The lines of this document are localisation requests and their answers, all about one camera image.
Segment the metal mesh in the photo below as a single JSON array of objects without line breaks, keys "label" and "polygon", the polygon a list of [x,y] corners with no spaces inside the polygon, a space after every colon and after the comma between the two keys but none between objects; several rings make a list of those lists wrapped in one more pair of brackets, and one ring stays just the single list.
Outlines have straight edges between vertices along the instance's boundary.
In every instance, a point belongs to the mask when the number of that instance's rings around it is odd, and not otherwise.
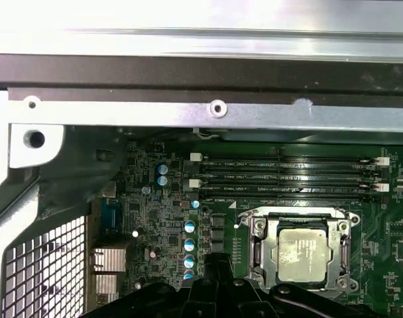
[{"label": "metal mesh", "polygon": [[84,217],[8,250],[2,318],[84,312]]}]

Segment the motherboard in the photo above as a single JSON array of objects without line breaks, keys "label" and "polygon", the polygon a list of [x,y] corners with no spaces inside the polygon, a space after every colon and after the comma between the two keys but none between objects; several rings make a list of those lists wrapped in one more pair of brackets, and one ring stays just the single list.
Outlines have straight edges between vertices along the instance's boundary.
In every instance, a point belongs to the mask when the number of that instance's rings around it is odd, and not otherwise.
[{"label": "motherboard", "polygon": [[131,241],[122,294],[178,289],[225,252],[263,289],[403,317],[403,146],[132,141],[116,182],[102,214]]}]

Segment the blue capacitor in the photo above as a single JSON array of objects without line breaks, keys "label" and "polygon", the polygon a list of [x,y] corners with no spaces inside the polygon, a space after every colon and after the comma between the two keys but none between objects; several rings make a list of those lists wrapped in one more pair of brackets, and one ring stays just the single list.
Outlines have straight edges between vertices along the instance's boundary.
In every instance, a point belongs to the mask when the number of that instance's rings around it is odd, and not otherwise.
[{"label": "blue capacitor", "polygon": [[200,206],[200,202],[199,201],[191,201],[191,207],[193,209],[197,209]]},{"label": "blue capacitor", "polygon": [[184,230],[187,233],[193,233],[196,229],[196,224],[193,221],[187,221],[184,225]]},{"label": "blue capacitor", "polygon": [[168,178],[165,176],[160,176],[159,178],[157,178],[157,183],[160,186],[165,186],[168,183]]},{"label": "blue capacitor", "polygon": [[192,252],[195,247],[196,243],[192,238],[187,238],[186,241],[184,242],[184,250],[186,250],[187,252]]},{"label": "blue capacitor", "polygon": [[159,172],[159,174],[167,174],[169,171],[169,168],[166,164],[161,164],[158,168],[157,171]]},{"label": "blue capacitor", "polygon": [[184,272],[184,277],[183,277],[183,279],[189,280],[190,278],[193,278],[193,277],[194,277],[194,272],[193,272],[192,270],[186,270],[186,271]]},{"label": "blue capacitor", "polygon": [[194,256],[187,255],[184,259],[184,267],[190,269],[194,267],[194,264]]}]

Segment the cpu socket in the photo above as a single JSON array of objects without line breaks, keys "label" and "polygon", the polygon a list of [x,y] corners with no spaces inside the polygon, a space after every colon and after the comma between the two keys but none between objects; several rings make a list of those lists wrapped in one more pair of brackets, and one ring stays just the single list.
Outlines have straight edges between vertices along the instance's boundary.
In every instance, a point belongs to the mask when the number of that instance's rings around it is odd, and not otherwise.
[{"label": "cpu socket", "polygon": [[239,217],[249,227],[249,278],[261,288],[291,283],[330,298],[358,290],[350,277],[358,215],[328,207],[257,207]]}]

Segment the capacitor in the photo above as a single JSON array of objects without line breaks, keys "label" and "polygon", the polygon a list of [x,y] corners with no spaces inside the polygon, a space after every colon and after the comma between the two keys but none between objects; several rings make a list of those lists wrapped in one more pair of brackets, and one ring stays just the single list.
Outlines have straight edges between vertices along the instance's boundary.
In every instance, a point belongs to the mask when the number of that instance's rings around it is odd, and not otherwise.
[{"label": "capacitor", "polygon": [[144,229],[142,227],[137,227],[135,230],[133,230],[133,237],[140,237],[143,234]]},{"label": "capacitor", "polygon": [[193,222],[193,221],[187,221],[185,224],[184,224],[184,230],[187,232],[187,233],[193,233],[194,231],[195,231],[195,229],[196,229],[196,224]]},{"label": "capacitor", "polygon": [[147,280],[144,277],[141,276],[134,284],[135,289],[140,290],[141,288],[144,287],[146,282],[147,282]]},{"label": "capacitor", "polygon": [[141,188],[141,193],[142,194],[148,195],[148,194],[150,194],[150,192],[151,192],[150,187],[144,186],[144,187]]},{"label": "capacitor", "polygon": [[159,174],[167,174],[169,171],[169,168],[166,164],[161,164],[158,168],[157,171],[159,172]]},{"label": "capacitor", "polygon": [[160,255],[160,247],[155,246],[154,248],[152,248],[152,250],[150,251],[150,258],[156,258],[159,255]]},{"label": "capacitor", "polygon": [[191,201],[191,207],[197,209],[200,206],[200,202],[197,200]]},{"label": "capacitor", "polygon": [[165,176],[160,176],[159,178],[157,178],[157,184],[160,186],[165,186],[168,183],[168,178]]},{"label": "capacitor", "polygon": [[193,268],[194,267],[194,256],[192,256],[192,255],[187,255],[185,258],[184,258],[184,267],[185,268],[188,268],[188,269],[190,269],[190,268]]},{"label": "capacitor", "polygon": [[196,247],[196,242],[192,238],[187,238],[184,242],[184,250],[187,252],[192,252]]},{"label": "capacitor", "polygon": [[186,271],[184,272],[184,277],[183,277],[183,279],[189,280],[190,278],[193,278],[193,277],[194,277],[194,272],[193,272],[192,270],[186,270]]}]

